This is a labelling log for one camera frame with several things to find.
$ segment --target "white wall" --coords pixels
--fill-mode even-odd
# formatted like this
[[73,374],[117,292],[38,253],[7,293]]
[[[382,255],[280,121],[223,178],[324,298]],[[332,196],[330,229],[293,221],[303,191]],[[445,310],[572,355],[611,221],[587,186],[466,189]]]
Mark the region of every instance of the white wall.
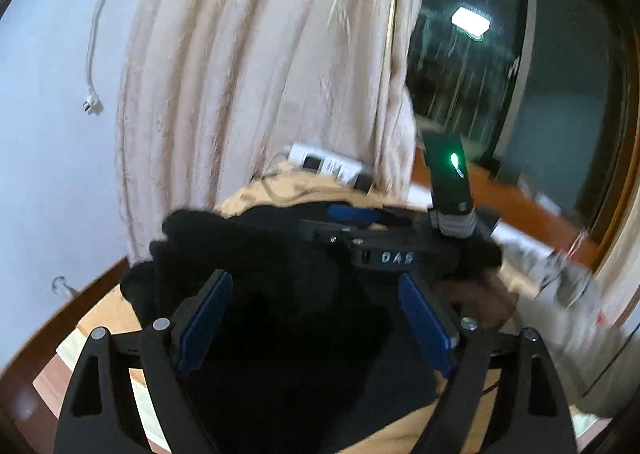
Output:
[[96,0],[13,0],[0,18],[0,369],[64,304],[126,254],[118,214],[115,109],[138,0],[108,0],[82,109]]

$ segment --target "hand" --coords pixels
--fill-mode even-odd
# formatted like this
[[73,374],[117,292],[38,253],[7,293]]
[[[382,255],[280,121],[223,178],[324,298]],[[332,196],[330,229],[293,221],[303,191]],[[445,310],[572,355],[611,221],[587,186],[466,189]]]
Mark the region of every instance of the hand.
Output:
[[434,292],[449,303],[462,306],[464,316],[473,317],[484,328],[503,326],[515,312],[519,299],[494,273],[479,279],[439,281]]

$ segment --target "ceiling light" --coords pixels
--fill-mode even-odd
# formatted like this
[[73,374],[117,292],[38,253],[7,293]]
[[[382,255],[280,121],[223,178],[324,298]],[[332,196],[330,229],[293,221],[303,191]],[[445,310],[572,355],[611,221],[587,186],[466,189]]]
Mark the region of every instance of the ceiling light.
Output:
[[482,34],[489,29],[491,21],[460,6],[456,13],[451,17],[451,22],[462,30],[471,34],[475,38],[482,37]]

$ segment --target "white curtain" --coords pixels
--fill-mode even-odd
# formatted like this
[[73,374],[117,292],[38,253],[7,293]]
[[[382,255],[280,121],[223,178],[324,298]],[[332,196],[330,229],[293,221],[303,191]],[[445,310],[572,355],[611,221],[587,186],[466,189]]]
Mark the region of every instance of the white curtain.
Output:
[[414,162],[404,86],[421,0],[141,0],[118,105],[130,260],[162,219],[212,207],[286,145],[373,166],[401,195]]
[[615,322],[640,287],[640,177],[613,247],[600,265],[596,279],[602,286],[602,311]]

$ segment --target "white object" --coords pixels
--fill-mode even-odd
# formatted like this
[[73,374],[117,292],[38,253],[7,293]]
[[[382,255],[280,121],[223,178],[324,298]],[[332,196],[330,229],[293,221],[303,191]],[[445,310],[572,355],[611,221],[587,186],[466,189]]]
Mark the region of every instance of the white object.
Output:
[[318,169],[320,176],[333,176],[335,180],[342,185],[353,183],[356,176],[362,171],[373,174],[371,170],[366,170],[364,165],[357,160],[334,154],[313,145],[291,145],[287,159],[293,165],[300,167],[305,163],[308,156],[313,156],[321,160],[320,169]]
[[415,205],[425,209],[433,207],[433,199],[431,198],[431,190],[417,183],[412,183],[406,197],[409,205]]
[[107,334],[106,329],[104,329],[102,326],[97,327],[96,329],[94,329],[91,332],[91,338],[93,340],[100,340],[101,338],[103,338],[105,335]]
[[457,27],[468,31],[474,37],[482,36],[491,25],[489,19],[466,9],[464,6],[460,6],[460,8],[456,10],[456,13],[451,17],[451,22]]
[[513,242],[503,246],[502,258],[510,268],[538,288],[537,297],[592,315],[595,322],[602,292],[588,268],[570,262],[560,252],[540,256],[534,250]]
[[154,329],[156,331],[164,331],[171,325],[171,321],[167,317],[160,317],[154,320]]
[[98,93],[95,92],[94,87],[94,79],[93,79],[93,68],[94,68],[94,54],[95,54],[95,38],[98,32],[98,23],[100,23],[100,14],[102,13],[102,9],[104,8],[104,3],[107,0],[98,0],[94,9],[94,16],[91,20],[91,28],[89,30],[89,42],[86,48],[86,59],[84,60],[84,75],[86,78],[86,86],[89,90],[89,94],[87,95],[84,104],[84,110],[91,113],[98,113],[100,111],[100,98],[98,98]]

